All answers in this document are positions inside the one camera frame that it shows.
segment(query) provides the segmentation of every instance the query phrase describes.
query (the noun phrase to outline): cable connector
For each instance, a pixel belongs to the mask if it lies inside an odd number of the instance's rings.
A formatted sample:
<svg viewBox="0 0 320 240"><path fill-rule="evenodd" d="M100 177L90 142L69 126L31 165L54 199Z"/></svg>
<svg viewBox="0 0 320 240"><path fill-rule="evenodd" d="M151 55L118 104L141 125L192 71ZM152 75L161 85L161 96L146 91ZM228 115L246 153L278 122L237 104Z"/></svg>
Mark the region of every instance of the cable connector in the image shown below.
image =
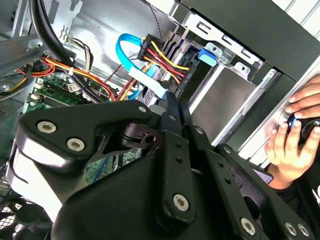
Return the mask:
<svg viewBox="0 0 320 240"><path fill-rule="evenodd" d="M147 54L147 49L152 46L151 41L154 41L154 43L157 46L161 46L161 40L159 38L157 38L156 36L153 36L151 34L148 34L144 41L141 44L141 48L140 51L138 53L138 57L137 59L139 59L140 61L144 61L144 62L148 62L147 60L144 59L144 56L146 56Z"/></svg>

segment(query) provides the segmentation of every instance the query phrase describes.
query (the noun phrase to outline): fingernail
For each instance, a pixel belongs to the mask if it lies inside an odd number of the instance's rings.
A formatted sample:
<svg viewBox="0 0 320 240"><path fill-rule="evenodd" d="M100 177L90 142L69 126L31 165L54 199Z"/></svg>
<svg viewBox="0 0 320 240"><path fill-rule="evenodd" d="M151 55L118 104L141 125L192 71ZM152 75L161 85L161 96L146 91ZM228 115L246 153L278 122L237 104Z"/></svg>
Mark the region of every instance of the fingernail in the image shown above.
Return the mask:
<svg viewBox="0 0 320 240"><path fill-rule="evenodd" d="M296 100L296 98L295 98L294 96L292 96L292 97L289 98L289 102L290 102L290 103L294 102L295 100Z"/></svg>
<svg viewBox="0 0 320 240"><path fill-rule="evenodd" d="M320 133L320 127L316 126L314 129L314 133L319 134Z"/></svg>
<svg viewBox="0 0 320 240"><path fill-rule="evenodd" d="M291 112L292 112L292 108L288 106L288 107L285 108L285 111L286 111L287 113L291 113Z"/></svg>
<svg viewBox="0 0 320 240"><path fill-rule="evenodd" d="M296 112L296 113L294 114L294 116L295 116L296 118L301 118L301 117L302 117L302 113L301 113L301 112Z"/></svg>
<svg viewBox="0 0 320 240"><path fill-rule="evenodd" d="M295 127L300 127L301 126L301 122L298 121L298 120L294 121L294 126Z"/></svg>

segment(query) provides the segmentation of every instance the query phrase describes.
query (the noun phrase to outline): fan grille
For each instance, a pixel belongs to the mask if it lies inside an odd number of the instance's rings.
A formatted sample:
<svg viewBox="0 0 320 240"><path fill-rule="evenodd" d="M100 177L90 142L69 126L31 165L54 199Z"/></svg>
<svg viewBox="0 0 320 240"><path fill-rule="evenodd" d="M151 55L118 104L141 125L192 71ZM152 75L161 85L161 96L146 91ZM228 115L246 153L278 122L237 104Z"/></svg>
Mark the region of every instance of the fan grille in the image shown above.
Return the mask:
<svg viewBox="0 0 320 240"><path fill-rule="evenodd" d="M16 204L15 205L16 209L21 208L22 206L20 204ZM11 209L7 206L5 206L3 208L3 210L1 211L2 213L12 213ZM12 224L15 220L15 216L9 216L7 218L1 219L0 221L0 230L3 229L4 227Z"/></svg>

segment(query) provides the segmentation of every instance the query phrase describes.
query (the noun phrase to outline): silver metal panel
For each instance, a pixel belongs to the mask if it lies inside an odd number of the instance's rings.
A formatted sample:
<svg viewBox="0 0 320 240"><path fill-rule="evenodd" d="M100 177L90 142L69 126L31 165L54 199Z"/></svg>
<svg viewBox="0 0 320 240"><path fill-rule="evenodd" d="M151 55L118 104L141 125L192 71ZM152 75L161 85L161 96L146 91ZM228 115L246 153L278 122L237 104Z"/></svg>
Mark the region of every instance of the silver metal panel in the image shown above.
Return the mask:
<svg viewBox="0 0 320 240"><path fill-rule="evenodd" d="M212 142L257 86L225 68L192 113Z"/></svg>

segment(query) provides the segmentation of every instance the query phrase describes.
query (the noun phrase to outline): screw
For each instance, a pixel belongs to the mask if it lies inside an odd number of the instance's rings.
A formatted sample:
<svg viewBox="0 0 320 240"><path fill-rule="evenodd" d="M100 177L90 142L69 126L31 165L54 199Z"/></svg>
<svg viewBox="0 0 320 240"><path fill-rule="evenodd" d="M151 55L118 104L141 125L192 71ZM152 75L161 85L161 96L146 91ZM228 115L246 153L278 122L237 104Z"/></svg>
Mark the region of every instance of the screw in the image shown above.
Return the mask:
<svg viewBox="0 0 320 240"><path fill-rule="evenodd" d="M182 212L186 212L189 209L188 200L181 194L176 194L173 196L173 204Z"/></svg>
<svg viewBox="0 0 320 240"><path fill-rule="evenodd" d="M200 127L196 127L195 129L198 133L204 134L204 131Z"/></svg>
<svg viewBox="0 0 320 240"><path fill-rule="evenodd" d="M170 118L171 120L173 120L173 121L176 120L176 118L175 118L174 116L172 116L172 115L169 115L169 118Z"/></svg>
<svg viewBox="0 0 320 240"><path fill-rule="evenodd" d="M298 223L298 228L305 236L310 237L309 231L301 223Z"/></svg>
<svg viewBox="0 0 320 240"><path fill-rule="evenodd" d="M57 126L50 121L41 121L36 125L36 127L40 132L45 134L52 134L57 130Z"/></svg>
<svg viewBox="0 0 320 240"><path fill-rule="evenodd" d="M240 219L240 223L242 228L251 236L254 236L256 234L255 226L252 224L251 221L246 219L245 217Z"/></svg>
<svg viewBox="0 0 320 240"><path fill-rule="evenodd" d="M68 146L69 149L80 152L83 149L85 149L85 143L78 139L78 138L70 138L67 142L66 145Z"/></svg>
<svg viewBox="0 0 320 240"><path fill-rule="evenodd" d="M295 230L294 226L290 222L286 222L285 224L286 229L291 233L293 236L297 236L297 231Z"/></svg>
<svg viewBox="0 0 320 240"><path fill-rule="evenodd" d="M143 113L145 113L147 110L144 108L144 107L142 107L142 106L140 106L139 107L139 110L141 111L141 112L143 112Z"/></svg>
<svg viewBox="0 0 320 240"><path fill-rule="evenodd" d="M224 146L223 149L226 151L227 154L231 153L230 148L228 148L227 146Z"/></svg>

